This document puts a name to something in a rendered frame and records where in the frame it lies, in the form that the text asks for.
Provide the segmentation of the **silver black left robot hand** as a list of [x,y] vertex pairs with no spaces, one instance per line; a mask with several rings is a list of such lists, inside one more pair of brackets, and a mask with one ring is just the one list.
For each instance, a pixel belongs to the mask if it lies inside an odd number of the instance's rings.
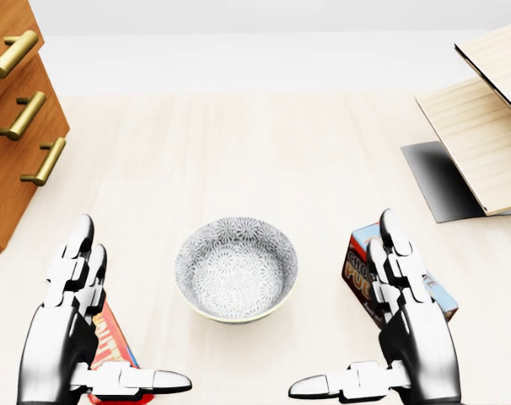
[[106,249],[94,243],[94,221],[82,214],[55,255],[46,297],[31,320],[19,364],[17,405],[135,405],[150,395],[188,392],[191,380],[168,370],[141,369],[125,360],[91,367],[98,351],[94,316],[105,306]]

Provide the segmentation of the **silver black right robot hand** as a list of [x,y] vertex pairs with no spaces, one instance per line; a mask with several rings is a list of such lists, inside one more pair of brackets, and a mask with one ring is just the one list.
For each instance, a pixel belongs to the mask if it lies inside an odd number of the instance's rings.
[[396,391],[403,405],[463,405],[453,338],[439,304],[427,291],[427,269],[417,247],[387,208],[380,240],[367,246],[372,301],[385,314],[379,345],[387,364],[354,362],[343,372],[293,383],[294,399],[336,398],[342,404],[373,402]]

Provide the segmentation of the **wooden cabinet drawer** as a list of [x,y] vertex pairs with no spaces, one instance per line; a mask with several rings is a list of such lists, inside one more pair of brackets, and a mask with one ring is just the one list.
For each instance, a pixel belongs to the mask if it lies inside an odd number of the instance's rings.
[[36,56],[17,74],[15,80],[0,96],[0,109],[8,107],[18,97],[30,97],[36,91],[56,97],[41,59]]
[[0,0],[0,56],[8,49],[3,37],[22,35],[26,30],[33,30],[38,35],[38,42],[6,78],[0,78],[0,96],[44,44],[29,0]]
[[[0,109],[0,127],[8,127],[16,115],[24,109],[16,100]],[[69,131],[67,119],[58,98],[48,94],[19,141],[0,136],[0,252],[3,251],[30,200],[39,186],[22,182],[23,174],[34,174],[48,151],[40,150],[41,143],[51,143],[59,137],[65,138]]]

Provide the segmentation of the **patterned grey white bowl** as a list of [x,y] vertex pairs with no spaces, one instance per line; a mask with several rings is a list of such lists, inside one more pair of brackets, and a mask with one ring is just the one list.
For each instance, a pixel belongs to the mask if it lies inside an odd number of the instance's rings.
[[195,230],[175,259],[180,295],[198,314],[226,324],[260,320],[291,296],[299,275],[293,244],[250,217],[226,217]]

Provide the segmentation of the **red printed food box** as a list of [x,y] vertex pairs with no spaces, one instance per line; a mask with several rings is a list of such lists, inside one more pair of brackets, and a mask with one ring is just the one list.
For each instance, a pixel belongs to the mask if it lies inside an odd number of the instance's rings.
[[[107,302],[104,303],[103,310],[93,317],[93,323],[99,344],[91,365],[92,370],[98,369],[106,361],[126,361],[135,368],[139,367]],[[87,397],[93,405],[147,405],[154,395],[143,394],[138,401],[102,401],[92,394]]]

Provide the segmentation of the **brown blue pudding box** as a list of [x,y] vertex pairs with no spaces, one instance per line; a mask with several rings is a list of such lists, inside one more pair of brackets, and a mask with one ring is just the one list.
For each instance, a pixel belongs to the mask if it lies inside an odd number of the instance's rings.
[[[381,329],[385,326],[389,317],[385,315],[381,308],[376,306],[369,293],[372,277],[368,271],[366,250],[372,239],[381,242],[379,223],[370,224],[351,233],[342,267],[342,278],[374,323]],[[439,304],[446,321],[450,321],[459,309],[458,302],[430,272],[423,275],[423,282],[426,290]]]

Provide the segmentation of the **pale wooden slat tray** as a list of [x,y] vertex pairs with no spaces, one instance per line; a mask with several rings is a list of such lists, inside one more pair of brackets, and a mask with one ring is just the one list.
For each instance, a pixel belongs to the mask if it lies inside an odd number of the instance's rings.
[[511,24],[455,50],[475,77],[416,102],[483,213],[511,214]]

